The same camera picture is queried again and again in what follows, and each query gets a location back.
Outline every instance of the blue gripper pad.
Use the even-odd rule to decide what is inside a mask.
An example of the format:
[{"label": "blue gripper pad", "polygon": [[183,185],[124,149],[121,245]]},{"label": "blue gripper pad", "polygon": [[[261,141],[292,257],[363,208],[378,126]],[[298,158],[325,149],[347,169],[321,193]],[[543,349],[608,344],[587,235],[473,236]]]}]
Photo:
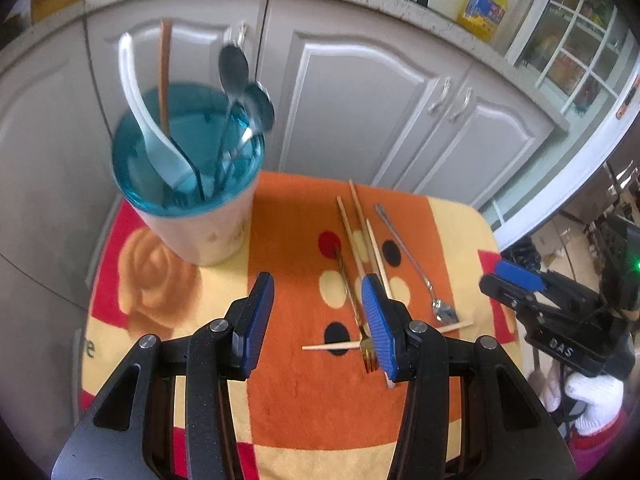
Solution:
[{"label": "blue gripper pad", "polygon": [[527,292],[542,292],[546,289],[545,282],[535,272],[530,272],[506,260],[500,260],[495,264],[494,274]]},{"label": "blue gripper pad", "polygon": [[393,381],[398,376],[398,356],[405,352],[404,328],[375,274],[362,281],[362,304],[380,367]]},{"label": "blue gripper pad", "polygon": [[261,272],[249,297],[243,300],[242,313],[234,327],[232,353],[240,358],[240,373],[246,378],[258,364],[273,296],[273,277],[268,272]]}]

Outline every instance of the red clothing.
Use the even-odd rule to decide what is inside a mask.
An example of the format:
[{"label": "red clothing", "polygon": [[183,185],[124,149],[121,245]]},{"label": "red clothing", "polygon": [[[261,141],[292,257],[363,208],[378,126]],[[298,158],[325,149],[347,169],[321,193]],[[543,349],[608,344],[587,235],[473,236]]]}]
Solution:
[{"label": "red clothing", "polygon": [[609,450],[618,433],[625,427],[626,414],[620,410],[618,418],[606,429],[590,436],[580,436],[575,430],[569,439],[569,450],[580,476],[588,473]]}]

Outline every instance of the red dot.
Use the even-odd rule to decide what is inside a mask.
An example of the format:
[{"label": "red dot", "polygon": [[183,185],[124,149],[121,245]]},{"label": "red dot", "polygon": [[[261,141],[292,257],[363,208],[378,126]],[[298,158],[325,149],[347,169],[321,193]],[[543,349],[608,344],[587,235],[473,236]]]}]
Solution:
[{"label": "red dot", "polygon": [[325,258],[335,260],[335,248],[342,250],[340,238],[333,231],[323,231],[318,237],[318,249]]}]

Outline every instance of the long metal spoon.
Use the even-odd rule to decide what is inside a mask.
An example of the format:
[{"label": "long metal spoon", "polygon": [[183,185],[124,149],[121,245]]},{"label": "long metal spoon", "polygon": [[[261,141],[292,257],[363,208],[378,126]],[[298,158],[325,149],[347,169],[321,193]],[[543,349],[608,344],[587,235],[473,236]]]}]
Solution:
[{"label": "long metal spoon", "polygon": [[276,113],[269,95],[260,83],[253,81],[246,85],[238,101],[244,108],[254,134],[265,134],[273,128]]},{"label": "long metal spoon", "polygon": [[245,33],[246,27],[243,24],[243,29],[241,30],[240,37],[238,38],[238,44],[226,44],[220,51],[220,56],[218,57],[220,83],[229,99],[229,102],[226,108],[225,122],[223,123],[224,126],[220,133],[220,145],[218,146],[218,154],[216,157],[217,166],[214,176],[214,190],[218,188],[218,183],[221,177],[220,165],[222,164],[222,154],[225,149],[225,134],[226,129],[229,126],[231,110],[234,104],[240,99],[247,83],[249,82],[249,62],[246,60],[246,56],[242,51]]},{"label": "long metal spoon", "polygon": [[244,113],[249,121],[249,127],[242,133],[238,145],[232,151],[227,152],[222,159],[228,160],[228,165],[224,175],[222,175],[219,180],[219,184],[216,186],[218,190],[224,189],[226,186],[232,174],[234,160],[238,157],[245,144],[253,137],[271,131],[273,123],[275,122],[273,103],[262,85],[257,81],[253,81],[246,86],[239,99],[239,104],[244,108]]},{"label": "long metal spoon", "polygon": [[435,293],[435,290],[433,288],[433,285],[431,285],[431,282],[427,278],[427,275],[422,270],[422,267],[420,266],[418,261],[411,254],[411,252],[409,251],[409,248],[402,241],[402,238],[400,237],[398,232],[391,225],[391,222],[390,222],[388,216],[386,216],[385,209],[380,204],[376,204],[374,209],[376,210],[376,213],[378,213],[378,216],[380,216],[382,221],[385,223],[386,228],[389,229],[389,232],[396,239],[396,243],[404,251],[404,254],[406,254],[406,257],[409,258],[409,261],[415,267],[415,270],[418,272],[418,275],[423,280],[424,284],[427,286],[429,294],[431,295],[431,309],[433,310],[433,315],[436,317],[436,319],[439,322],[441,322],[442,324],[445,324],[445,325],[452,324],[452,323],[458,323],[459,322],[458,316],[456,315],[456,311],[453,310],[453,307],[450,306],[449,304],[445,303],[444,301],[439,300],[438,298],[436,298],[436,293]]}]

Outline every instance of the white cup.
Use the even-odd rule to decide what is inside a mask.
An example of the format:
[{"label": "white cup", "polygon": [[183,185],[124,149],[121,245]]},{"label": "white cup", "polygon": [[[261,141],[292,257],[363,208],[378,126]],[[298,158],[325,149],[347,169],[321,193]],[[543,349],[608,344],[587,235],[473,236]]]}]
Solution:
[{"label": "white cup", "polygon": [[212,266],[226,260],[242,246],[251,220],[255,178],[244,190],[222,206],[193,216],[167,218],[136,212],[151,230],[183,260]]}]

